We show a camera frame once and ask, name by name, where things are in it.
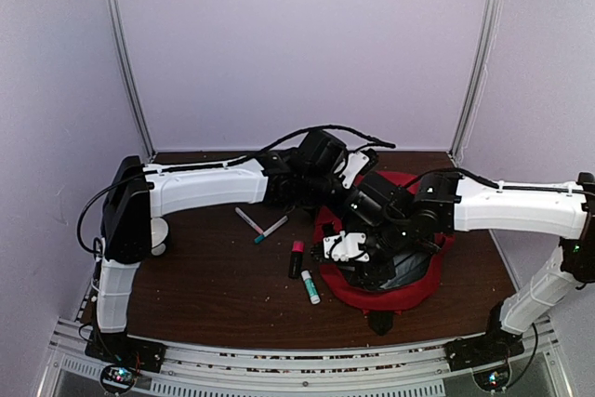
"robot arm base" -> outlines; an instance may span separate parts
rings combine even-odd
[[[85,348],[85,355],[88,357],[97,358],[106,363],[114,363],[120,358],[118,364],[135,370],[138,356],[140,369],[154,373],[161,372],[161,365],[165,358],[165,344],[132,338],[126,331],[97,334],[93,330],[89,339]]]
[[[498,329],[476,337],[455,339],[446,343],[444,350],[450,370],[459,371],[521,355],[524,352],[521,339]]]

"black cable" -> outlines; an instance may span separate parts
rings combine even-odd
[[[349,260],[357,260],[359,258],[363,258],[365,255],[367,255],[368,252],[367,251],[362,251],[362,253],[360,253],[359,255],[354,256],[353,258],[349,258]]]
[[[416,183],[418,183],[426,174],[432,174],[435,172],[458,172],[458,173],[464,175],[465,177],[469,177],[470,179],[477,181],[478,183],[482,184],[483,186],[487,186],[488,188],[492,188],[495,190],[499,189],[499,185],[496,182],[494,182],[490,179],[486,179],[485,177],[478,176],[477,174],[473,174],[472,172],[468,171],[467,169],[463,169],[461,167],[446,167],[446,168],[442,168],[442,169],[432,169],[431,171],[427,171],[427,172],[415,177],[414,179],[408,181],[407,183],[405,183],[403,185],[403,187],[405,189],[408,189],[408,188],[412,187],[413,185],[415,185]],[[554,187],[550,187],[550,186],[504,185],[502,187],[502,189],[507,190],[507,191],[569,192],[568,189],[554,188]],[[586,195],[589,197],[595,197],[595,192],[591,192],[591,191],[570,190],[570,192],[573,194],[583,194],[583,195]]]
[[[248,153],[248,154],[243,155],[236,159],[231,159],[230,161],[220,160],[215,163],[206,163],[206,164],[199,164],[199,165],[171,166],[169,168],[164,169],[162,172],[167,173],[167,172],[193,171],[193,170],[200,170],[200,169],[213,169],[213,168],[219,168],[219,167],[224,167],[224,166],[238,166],[242,163],[245,163],[249,160],[252,160],[252,159],[258,157],[259,155],[262,155],[265,152],[270,151],[274,147],[280,145],[281,143],[288,141],[289,139],[293,139],[293,138],[295,138],[299,135],[302,135],[302,134],[307,134],[308,132],[311,132],[314,130],[342,130],[345,132],[350,132],[351,134],[353,134],[361,139],[365,139],[367,141],[373,142],[373,143],[375,143],[376,146],[383,147],[383,148],[389,148],[389,149],[396,148],[396,145],[394,143],[389,143],[382,139],[372,137],[371,135],[366,135],[365,133],[360,132],[359,130],[356,130],[352,127],[342,126],[342,125],[311,126],[311,127],[303,127],[303,128],[298,129],[294,132],[291,132],[290,134],[287,134],[284,137],[277,139],[273,143],[269,144],[268,146],[265,146],[262,149],[259,149],[258,151]]]
[[[343,240],[342,236],[338,236],[338,238],[335,239],[333,246],[331,246],[331,248],[328,250],[328,258],[329,259],[333,260],[333,252],[335,251],[335,248],[337,248],[337,245],[339,245],[342,240]]]
[[[504,185],[503,190],[508,191],[537,191],[537,192],[569,192],[564,188],[553,188],[549,186],[523,186],[523,185]],[[595,192],[583,191],[583,190],[570,190],[572,194],[583,194],[589,197],[595,197]]]
[[[269,144],[268,146],[265,146],[262,149],[259,149],[258,151],[248,153],[248,154],[243,155],[236,159],[220,160],[220,161],[216,161],[214,163],[204,163],[204,164],[199,164],[199,165],[171,166],[169,168],[163,169],[161,172],[168,173],[168,172],[194,171],[194,170],[200,170],[200,169],[220,168],[220,167],[224,167],[224,166],[237,166],[237,165],[240,165],[242,163],[245,163],[249,160],[252,160],[252,159],[258,157],[259,155],[261,155],[267,151],[270,151],[275,146],[278,146],[279,144],[281,144],[289,139],[297,137],[301,134],[306,134],[313,130],[325,130],[325,129],[327,129],[327,130],[342,130],[345,132],[350,132],[351,134],[356,135],[357,137],[360,137],[361,139],[366,139],[366,140],[370,141],[370,144],[373,143],[375,146],[381,146],[381,147],[390,148],[390,149],[396,148],[396,145],[393,143],[389,143],[387,141],[383,141],[382,139],[378,139],[376,137],[366,135],[365,133],[360,132],[359,130],[356,130],[352,127],[342,126],[342,125],[311,126],[311,127],[304,127],[304,128],[298,129],[290,134],[285,135],[284,137],[281,137],[280,139],[277,139],[273,143]],[[81,234],[82,227],[83,227],[83,220],[85,219],[85,215],[88,212],[89,208],[93,204],[95,204],[95,202],[97,202],[98,199],[100,199],[104,194],[108,193],[109,191],[111,191],[121,185],[128,183],[130,180],[137,179],[142,176],[148,176],[151,174],[157,174],[157,171],[141,172],[135,176],[131,176],[126,179],[122,179],[116,183],[113,183],[112,185],[108,186],[107,188],[104,188],[103,190],[101,190],[100,192],[95,194],[93,196],[93,198],[86,203],[86,205],[83,207],[83,210],[81,211],[81,214],[79,215],[78,221],[76,223],[76,239],[78,240],[78,244],[87,253],[91,253],[92,255],[97,254],[95,252],[94,248],[89,248],[88,246],[86,246],[85,241],[83,241],[83,236]]]
[[[93,343],[95,345],[96,349],[98,349],[99,351],[104,351],[105,353],[110,355],[110,357],[112,357],[112,360],[114,361],[114,363],[106,365],[101,370],[101,373],[99,374],[99,384],[101,385],[101,387],[104,390],[106,390],[107,392],[110,392],[109,390],[107,390],[103,387],[102,379],[108,375],[108,370],[113,367],[123,368],[127,372],[129,372],[130,374],[132,374],[134,376],[133,382],[130,383],[130,385],[125,390],[118,391],[120,394],[124,394],[125,392],[128,392],[129,390],[131,390],[134,387],[134,385],[136,384],[136,381],[137,381],[137,377],[140,377],[139,353],[136,352],[134,355],[137,358],[137,367],[135,369],[133,369],[133,368],[125,365],[125,359],[121,358],[119,355],[115,355],[112,351],[110,351],[110,349],[105,344],[105,341],[103,341],[103,338],[101,337],[101,331],[99,330],[99,326],[97,324],[96,312],[97,312],[97,302],[95,302],[93,307],[91,308],[91,323],[87,323],[87,324],[80,326],[79,327],[79,335],[81,335],[80,331],[82,330],[83,327],[85,327],[87,325],[91,325],[93,327],[92,335],[93,335],[94,339],[93,340],[88,339],[87,341],[90,343]]]
[[[481,183],[483,186],[487,186],[488,188],[498,188],[498,184],[490,179],[486,179],[485,177],[478,176],[477,174],[473,174],[472,172],[468,171],[467,169],[463,169],[462,167],[444,167],[440,169],[432,169],[431,171],[424,172],[423,174],[415,177],[414,179],[408,181],[403,185],[405,189],[408,189],[418,183],[425,175],[432,174],[434,172],[458,172],[470,179],[474,179],[478,183]]]
[[[512,383],[509,383],[508,385],[506,385],[506,390],[509,390],[514,385],[516,385],[519,382],[519,380],[521,380],[521,378],[526,374],[527,370],[529,370],[529,366],[531,365],[531,363],[533,362],[533,360],[536,357],[537,346],[539,345],[539,334],[537,333],[536,324],[533,323],[533,324],[531,324],[531,326],[533,327],[533,331],[535,333],[535,345],[533,347],[533,352],[531,353],[531,357],[529,357],[529,361],[527,362],[527,365],[524,367],[524,369],[519,374],[519,376],[516,377]]]
[[[79,336],[80,338],[82,338],[84,341],[86,341],[87,343],[88,343],[88,342],[90,342],[91,340],[90,340],[89,338],[85,338],[85,337],[83,337],[83,334],[82,334],[81,332],[82,332],[82,330],[83,330],[85,327],[89,327],[90,325],[92,325],[92,323],[86,323],[86,324],[80,325],[80,326],[78,327],[78,336]]]
[[[355,148],[353,151],[350,151],[350,152],[359,152],[359,151],[363,151],[364,149],[367,149],[367,148],[375,148],[378,146],[379,145],[377,143],[365,143],[362,146]]]
[[[91,198],[91,200],[89,200],[85,206],[83,206],[83,209],[81,210],[81,214],[79,214],[78,217],[78,221],[76,222],[76,239],[78,240],[78,244],[87,252],[87,253],[91,253],[92,255],[96,255],[98,253],[95,252],[95,247],[93,248],[89,248],[88,246],[86,246],[85,241],[83,241],[83,235],[81,234],[81,230],[83,228],[83,220],[85,219],[85,215],[88,212],[89,208],[95,204],[95,202],[98,201],[98,199],[100,199],[104,194],[107,194],[109,191],[122,186],[126,183],[128,183],[130,180],[134,180],[134,179],[138,179],[139,177],[142,176],[146,176],[146,175],[150,175],[150,174],[156,174],[157,171],[151,171],[151,172],[140,172],[135,176],[131,176],[128,177],[126,179],[122,179],[120,181],[117,181],[113,184],[111,184],[110,186],[108,186],[107,188],[103,188],[101,191],[99,191],[97,194],[95,194],[93,196],[93,198]]]

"white marker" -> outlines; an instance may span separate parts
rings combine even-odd
[[[318,291],[316,290],[316,286],[314,285],[314,281],[312,280],[310,272],[304,270],[301,273],[301,279],[304,280],[304,285],[306,286],[306,290],[308,291],[310,302],[312,304],[318,304],[320,302],[320,297],[318,296]]]
[[[286,223],[289,220],[289,218],[287,216],[283,216],[282,218],[279,219],[279,221],[275,224],[272,225],[272,227],[266,229],[259,237],[257,237],[254,240],[255,244],[260,244],[262,241],[264,241],[265,237],[270,236],[273,232],[277,231],[277,229],[283,225],[284,223]]]
[[[235,212],[238,216],[240,216],[245,223],[250,225],[258,234],[262,234],[264,231],[257,225],[257,223],[252,220],[244,211],[240,208],[236,207]]]

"glue stick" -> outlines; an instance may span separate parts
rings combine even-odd
[[[316,286],[314,285],[314,281],[312,280],[310,272],[304,270],[301,273],[301,279],[304,280],[304,284],[306,285],[306,290],[308,291],[310,302],[312,304],[318,304],[320,302],[320,297],[318,296],[318,292],[316,291]]]

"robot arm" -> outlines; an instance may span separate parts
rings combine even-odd
[[[453,369],[485,363],[485,353],[495,344],[514,345],[569,290],[595,281],[595,225],[590,225],[595,181],[590,174],[581,174],[578,182],[536,185],[431,173],[413,194],[369,172],[376,162],[374,151],[348,152],[323,131],[309,133],[297,148],[215,165],[142,165],[138,157],[125,159],[103,206],[96,314],[101,344],[111,352],[131,349],[126,309],[134,274],[165,237],[152,240],[154,223],[201,206],[325,205],[342,219],[345,232],[324,239],[323,258],[355,265],[362,281],[372,277],[373,285],[394,275],[390,266],[396,254],[425,249],[419,242],[437,232],[505,229],[561,236],[561,246],[530,284],[494,308],[481,339],[446,346]],[[355,186],[357,176],[363,178]]]
[[[455,197],[440,197],[444,183],[456,191]],[[529,283],[492,309],[484,335],[446,345],[452,370],[522,353],[521,335],[535,320],[578,285],[595,282],[595,178],[591,174],[581,173],[577,182],[562,184],[489,183],[428,176],[421,180],[417,206],[436,211],[441,222],[452,213],[454,231],[543,232],[561,240]],[[441,212],[434,202],[450,203],[452,211]]]

